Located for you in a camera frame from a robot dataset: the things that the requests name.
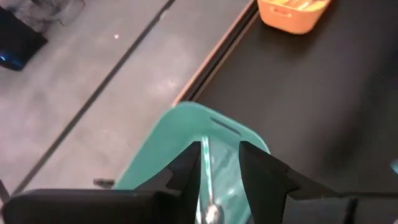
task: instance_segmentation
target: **black object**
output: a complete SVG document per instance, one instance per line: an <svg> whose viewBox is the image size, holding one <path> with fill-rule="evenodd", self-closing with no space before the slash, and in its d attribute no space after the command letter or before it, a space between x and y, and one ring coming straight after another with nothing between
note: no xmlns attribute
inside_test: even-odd
<svg viewBox="0 0 398 224"><path fill-rule="evenodd" d="M6 189L6 186L4 186L4 183L2 180L0 180L0 201L4 203L7 202L9 198L10 195Z"/></svg>
<svg viewBox="0 0 398 224"><path fill-rule="evenodd" d="M47 39L0 7L0 66L19 71Z"/></svg>
<svg viewBox="0 0 398 224"><path fill-rule="evenodd" d="M200 188L200 142L135 190L32 190L11 197L6 224L194 223ZM388 223L398 194L338 194L248 142L239 148L249 222ZM375 207L384 211L373 214Z"/></svg>
<svg viewBox="0 0 398 224"><path fill-rule="evenodd" d="M11 197L6 224L193 223L200 186L200 142L135 190L31 190Z"/></svg>
<svg viewBox="0 0 398 224"><path fill-rule="evenodd" d="M253 223L391 224L398 220L398 193L339 194L249 142L241 142L239 163Z"/></svg>
<svg viewBox="0 0 398 224"><path fill-rule="evenodd" d="M93 184L102 189L112 189L116 181L114 179L97 178L93 180Z"/></svg>

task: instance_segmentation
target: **metal spoon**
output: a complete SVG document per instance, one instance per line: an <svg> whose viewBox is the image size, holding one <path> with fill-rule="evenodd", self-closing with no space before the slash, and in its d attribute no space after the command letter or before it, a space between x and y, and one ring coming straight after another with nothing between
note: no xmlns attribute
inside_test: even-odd
<svg viewBox="0 0 398 224"><path fill-rule="evenodd" d="M209 205L205 216L202 217L203 223L222 224L224 221L223 209L214 203L213 178L211 176L211 154L208 136L201 139L203 157L205 159L205 171L207 176L207 186L209 189Z"/></svg>

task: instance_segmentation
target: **wooden edge strip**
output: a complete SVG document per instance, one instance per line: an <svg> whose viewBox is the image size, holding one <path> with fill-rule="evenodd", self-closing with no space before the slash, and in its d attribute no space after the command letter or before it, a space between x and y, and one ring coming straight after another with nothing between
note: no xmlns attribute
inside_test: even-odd
<svg viewBox="0 0 398 224"><path fill-rule="evenodd" d="M231 54L231 52L235 49L237 44L241 41L242 37L245 35L245 33L248 31L248 29L251 27L251 24L257 19L259 13L256 12L256 14L251 18L247 26L242 30L242 33L238 36L238 38L234 41L232 46L228 49L228 51L225 53L223 58L220 60L220 62L217 64L217 66L213 69L213 71L210 73L209 77L206 79L206 81L202 84L202 86L199 88L198 92L195 94L193 97L192 101L196 101L200 94L205 90L207 84L211 81L211 79L216 75L218 69L224 64L225 60L228 58L228 56Z"/></svg>
<svg viewBox="0 0 398 224"><path fill-rule="evenodd" d="M182 91L178 94L176 99L174 99L172 106L177 105L179 102L183 101L184 96L187 94L187 92L191 89L192 85L195 83L195 81L198 80L199 76L203 73L204 69L206 66L209 64L209 62L215 57L216 53L219 51L223 43L227 40L228 37L231 36L233 33L235 27L238 25L240 20L246 15L246 13L250 10L250 8L253 6L256 0L250 0L250 2L245 6L245 8L241 11L239 16L235 19L235 21L232 23L232 25L229 27L228 31L224 34L224 36L221 38L221 40L216 44L216 46L213 48L213 50L208 54L204 62L200 65L199 69L193 74L191 79L188 81L188 83L184 86Z"/></svg>

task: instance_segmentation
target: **orange container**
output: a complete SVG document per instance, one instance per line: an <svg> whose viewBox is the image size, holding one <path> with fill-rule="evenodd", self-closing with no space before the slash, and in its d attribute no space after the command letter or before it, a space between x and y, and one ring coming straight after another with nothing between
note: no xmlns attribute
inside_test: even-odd
<svg viewBox="0 0 398 224"><path fill-rule="evenodd" d="M267 25L290 32L310 32L331 0L257 0Z"/></svg>

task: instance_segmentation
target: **black surface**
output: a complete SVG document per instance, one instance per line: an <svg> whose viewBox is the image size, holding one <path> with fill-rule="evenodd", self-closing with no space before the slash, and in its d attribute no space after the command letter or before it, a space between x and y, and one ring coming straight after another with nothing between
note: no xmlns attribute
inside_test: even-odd
<svg viewBox="0 0 398 224"><path fill-rule="evenodd" d="M398 1L333 0L291 35L257 19L198 98L337 191L398 191Z"/></svg>
<svg viewBox="0 0 398 224"><path fill-rule="evenodd" d="M6 186L4 186L3 182L0 180L0 202L5 203L8 201L10 195L6 189Z"/></svg>
<svg viewBox="0 0 398 224"><path fill-rule="evenodd" d="M5 224L194 223L201 143L193 142L134 190L40 189L13 195Z"/></svg>
<svg viewBox="0 0 398 224"><path fill-rule="evenodd" d="M249 223L393 223L398 217L398 192L339 194L250 142L240 142L239 165Z"/></svg>

